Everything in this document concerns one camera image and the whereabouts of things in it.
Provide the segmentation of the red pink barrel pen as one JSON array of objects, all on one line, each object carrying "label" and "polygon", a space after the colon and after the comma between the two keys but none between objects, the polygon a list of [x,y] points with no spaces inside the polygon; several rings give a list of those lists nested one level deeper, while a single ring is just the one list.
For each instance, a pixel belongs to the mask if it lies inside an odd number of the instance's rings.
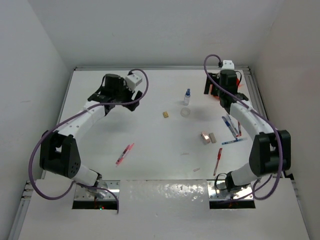
[{"label": "red pink barrel pen", "polygon": [[130,148],[130,144],[123,150],[123,152],[121,153],[121,155],[119,156],[119,158],[117,159],[117,161],[115,162],[116,165],[118,165],[120,163],[120,161],[123,159],[125,153],[129,150]]}]

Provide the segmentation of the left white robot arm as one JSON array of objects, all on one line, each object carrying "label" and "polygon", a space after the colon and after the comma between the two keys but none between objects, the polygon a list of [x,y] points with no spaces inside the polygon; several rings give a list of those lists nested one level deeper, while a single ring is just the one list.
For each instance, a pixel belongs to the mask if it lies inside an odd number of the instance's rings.
[{"label": "left white robot arm", "polygon": [[106,74],[99,88],[87,99],[80,116],[68,120],[45,137],[40,146],[40,167],[76,183],[95,187],[101,175],[82,163],[78,144],[115,106],[122,105],[133,112],[143,96],[141,91],[135,91],[142,81],[141,76],[132,72],[126,77]]}]

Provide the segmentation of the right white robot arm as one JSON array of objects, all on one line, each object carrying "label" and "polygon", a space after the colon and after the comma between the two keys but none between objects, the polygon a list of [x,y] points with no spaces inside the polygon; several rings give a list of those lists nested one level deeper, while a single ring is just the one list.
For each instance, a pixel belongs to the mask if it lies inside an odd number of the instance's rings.
[{"label": "right white robot arm", "polygon": [[207,74],[204,94],[218,96],[225,111],[240,122],[252,139],[248,163],[230,171],[225,188],[234,192],[260,177],[281,173],[291,168],[291,135],[277,130],[267,119],[256,112],[248,97],[238,91],[237,72],[222,69]]}]

